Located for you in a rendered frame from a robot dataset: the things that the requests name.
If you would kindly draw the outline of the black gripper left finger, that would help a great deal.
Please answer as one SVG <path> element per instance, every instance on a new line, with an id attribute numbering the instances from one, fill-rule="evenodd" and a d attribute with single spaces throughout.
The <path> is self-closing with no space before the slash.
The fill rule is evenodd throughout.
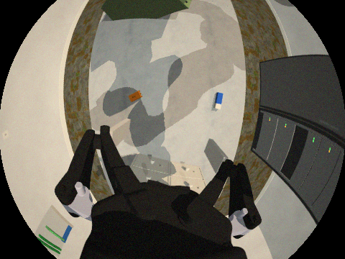
<path id="1" fill-rule="evenodd" d="M 139 182 L 129 165 L 125 165 L 116 146 L 129 134 L 130 119 L 112 128 L 100 126 L 100 134 L 86 130 L 67 173 L 55 187 L 55 195 L 72 217 L 89 221 L 93 208 L 90 194 L 91 171 L 96 149 L 101 156 L 114 193 L 122 192 L 134 215 L 143 222 L 156 219 L 160 205 Z"/>

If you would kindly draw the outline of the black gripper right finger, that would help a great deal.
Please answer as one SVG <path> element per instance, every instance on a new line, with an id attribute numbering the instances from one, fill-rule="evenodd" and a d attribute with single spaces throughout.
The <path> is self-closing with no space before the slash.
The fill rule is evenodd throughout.
<path id="1" fill-rule="evenodd" d="M 232 224 L 231 236 L 239 239 L 262 222 L 254 204 L 246 167 L 242 163 L 234 165 L 213 139 L 208 139 L 204 153 L 216 175 L 188 205 L 183 213 L 183 221 L 190 226 L 199 225 L 210 214 L 227 178 L 230 177 L 228 219 Z"/>

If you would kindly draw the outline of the orange rectangular block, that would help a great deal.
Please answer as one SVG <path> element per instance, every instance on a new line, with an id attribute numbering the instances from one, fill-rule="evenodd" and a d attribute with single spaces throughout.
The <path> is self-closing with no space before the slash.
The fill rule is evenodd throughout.
<path id="1" fill-rule="evenodd" d="M 129 95 L 129 99 L 130 99 L 131 102 L 133 102 L 133 101 L 135 101 L 135 100 L 137 100 L 137 99 L 139 99 L 141 97 L 142 97 L 141 91 L 137 91 L 137 92 Z"/>

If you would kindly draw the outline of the blue and white eraser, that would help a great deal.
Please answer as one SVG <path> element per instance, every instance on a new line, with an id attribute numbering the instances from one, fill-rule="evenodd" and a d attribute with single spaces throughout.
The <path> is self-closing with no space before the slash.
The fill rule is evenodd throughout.
<path id="1" fill-rule="evenodd" d="M 222 102 L 223 94 L 217 92 L 216 94 L 216 102 L 214 108 L 221 109 L 221 102 Z"/>

